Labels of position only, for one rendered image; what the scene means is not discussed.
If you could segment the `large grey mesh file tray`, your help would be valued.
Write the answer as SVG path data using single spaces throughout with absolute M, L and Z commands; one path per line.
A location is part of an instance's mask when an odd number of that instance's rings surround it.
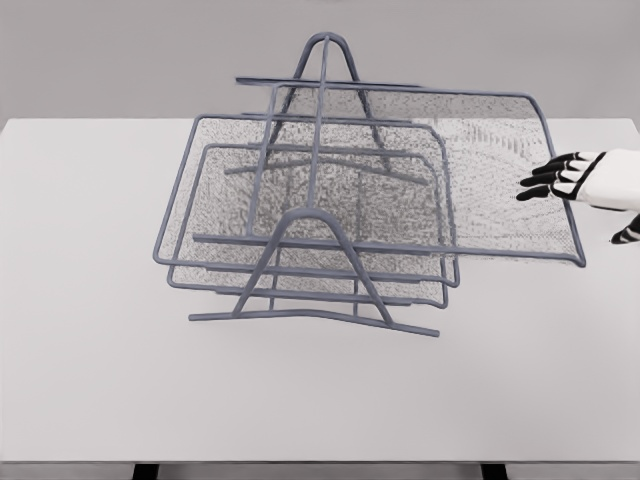
M 455 253 L 556 259 L 586 264 L 565 200 L 517 200 L 519 179 L 554 148 L 546 119 L 526 94 L 426 89 L 411 85 L 273 80 L 277 139 L 281 125 L 317 116 L 323 125 L 370 129 L 380 148 L 419 152 L 420 132 L 442 155 Z

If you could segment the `small grey mesh file tray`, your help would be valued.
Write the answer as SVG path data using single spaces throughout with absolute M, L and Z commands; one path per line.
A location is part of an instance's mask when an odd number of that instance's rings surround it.
M 326 240 L 332 238 L 332 235 L 331 232 L 318 221 L 299 220 L 288 228 L 285 238 Z M 309 250 L 301 248 L 281 248 L 279 253 L 279 258 L 274 255 L 269 265 L 275 265 L 276 267 L 284 269 L 285 272 L 290 271 L 292 273 L 285 273 L 285 276 L 277 276 L 275 279 L 271 274 L 263 274 L 256 285 L 258 292 L 261 290 L 269 291 L 271 289 L 285 292 L 298 290 L 303 292 L 327 292 L 328 294 L 337 294 L 341 297 L 355 293 L 355 274 L 342 273 L 351 271 L 352 267 L 346 259 L 346 256 L 342 252 L 337 251 L 337 249 L 334 250 L 331 247 L 321 249 L 311 247 Z M 377 287 L 376 290 L 382 299 L 392 306 L 423 304 L 442 308 L 446 306 L 448 302 L 449 287 L 440 288 L 436 294 L 419 297 L 385 296 Z M 208 290 L 226 295 L 240 293 L 240 289 L 226 288 L 194 290 Z M 363 296 L 366 294 L 362 284 L 358 286 L 358 294 Z M 257 297 L 266 298 L 264 293 L 258 293 L 257 295 Z M 293 297 L 291 293 L 280 295 L 284 297 L 282 299 L 295 300 L 291 298 Z

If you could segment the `medium grey mesh file tray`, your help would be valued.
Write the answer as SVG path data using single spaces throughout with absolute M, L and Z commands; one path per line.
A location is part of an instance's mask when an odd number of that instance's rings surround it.
M 202 118 L 155 249 L 178 288 L 241 289 L 288 212 L 334 218 L 385 296 L 459 282 L 444 147 L 427 128 Z

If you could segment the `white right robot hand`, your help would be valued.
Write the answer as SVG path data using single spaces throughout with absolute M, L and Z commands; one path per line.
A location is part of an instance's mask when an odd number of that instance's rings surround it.
M 520 181 L 518 201 L 554 196 L 592 208 L 631 211 L 636 216 L 610 239 L 615 245 L 640 242 L 640 150 L 573 152 L 552 158 Z

